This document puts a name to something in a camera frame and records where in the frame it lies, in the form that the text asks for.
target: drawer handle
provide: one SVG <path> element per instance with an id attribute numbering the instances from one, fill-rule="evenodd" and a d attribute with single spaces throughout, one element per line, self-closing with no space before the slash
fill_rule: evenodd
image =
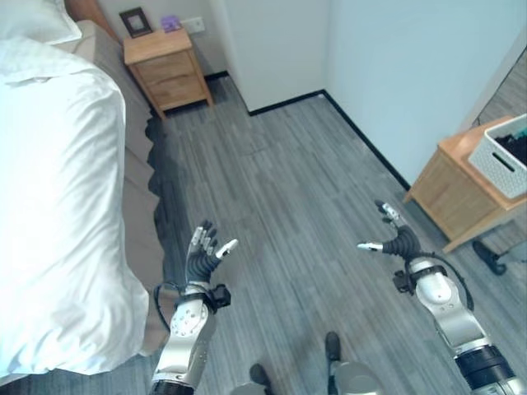
<path id="1" fill-rule="evenodd" d="M 191 77 L 193 74 L 179 74 L 178 76 L 176 77 L 167 77 L 167 78 L 163 78 L 162 80 L 158 80 L 156 82 L 154 82 L 156 85 L 159 85 L 159 84 L 162 84 L 163 82 L 167 82 L 167 81 L 170 81 L 170 80 L 174 80 L 176 78 L 181 78 L 181 77 Z"/>
<path id="2" fill-rule="evenodd" d="M 503 158 L 501 158 L 496 152 L 492 153 L 492 156 L 494 156 L 502 165 L 504 165 L 510 172 L 514 173 L 516 169 L 509 165 Z"/>

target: robotic arm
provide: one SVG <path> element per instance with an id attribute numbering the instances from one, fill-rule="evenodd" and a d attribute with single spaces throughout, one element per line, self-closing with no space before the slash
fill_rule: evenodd
<path id="1" fill-rule="evenodd" d="M 395 286 L 401 292 L 413 294 L 415 291 L 419 302 L 430 312 L 472 394 L 527 394 L 527 387 L 516 378 L 471 309 L 461 303 L 455 283 L 446 276 L 445 269 L 432 260 L 449 263 L 433 253 L 423 253 L 417 236 L 389 204 L 375 204 L 386 215 L 385 221 L 394 225 L 398 235 L 387 243 L 360 243 L 357 247 L 399 255 L 404 259 L 405 271 L 395 273 Z M 473 307 L 468 292 L 467 296 L 469 307 Z"/>
<path id="2" fill-rule="evenodd" d="M 215 314 L 231 303 L 224 285 L 210 286 L 212 272 L 237 245 L 233 239 L 216 251 L 216 230 L 204 221 L 192 236 L 187 252 L 186 287 L 176 302 L 165 344 L 152 378 L 150 395 L 192 395 L 199 384 L 208 343 L 216 330 Z"/>

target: white storage basket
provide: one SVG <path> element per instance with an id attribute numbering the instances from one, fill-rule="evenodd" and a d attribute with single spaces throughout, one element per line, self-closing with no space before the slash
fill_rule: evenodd
<path id="1" fill-rule="evenodd" d="M 527 192 L 527 167 L 495 139 L 516 135 L 527 128 L 527 114 L 485 131 L 469 162 L 508 198 Z"/>

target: nightstand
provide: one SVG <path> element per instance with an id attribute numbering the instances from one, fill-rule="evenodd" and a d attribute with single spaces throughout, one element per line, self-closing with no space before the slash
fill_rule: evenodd
<path id="1" fill-rule="evenodd" d="M 163 120 L 165 110 L 194 101 L 214 105 L 184 29 L 124 39 L 124 63 Z"/>
<path id="2" fill-rule="evenodd" d="M 415 200 L 457 246 L 527 210 L 527 194 L 509 199 L 469 163 L 469 156 L 485 129 L 511 117 L 485 123 L 446 138 L 410 188 L 404 202 Z"/>

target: white wall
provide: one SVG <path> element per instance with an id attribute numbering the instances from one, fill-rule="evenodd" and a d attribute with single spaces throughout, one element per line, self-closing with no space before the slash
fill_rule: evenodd
<path id="1" fill-rule="evenodd" d="M 177 15 L 181 20 L 202 16 L 206 30 L 190 36 L 199 64 L 205 75 L 226 70 L 225 55 L 208 0 L 103 0 L 99 4 L 121 39 L 129 34 L 119 13 L 131 8 L 141 7 L 152 29 L 161 28 L 163 16 Z"/>
<path id="2" fill-rule="evenodd" d="M 412 183 L 527 42 L 525 0 L 330 0 L 327 91 Z"/>
<path id="3" fill-rule="evenodd" d="M 327 0 L 210 0 L 249 111 L 324 88 Z"/>

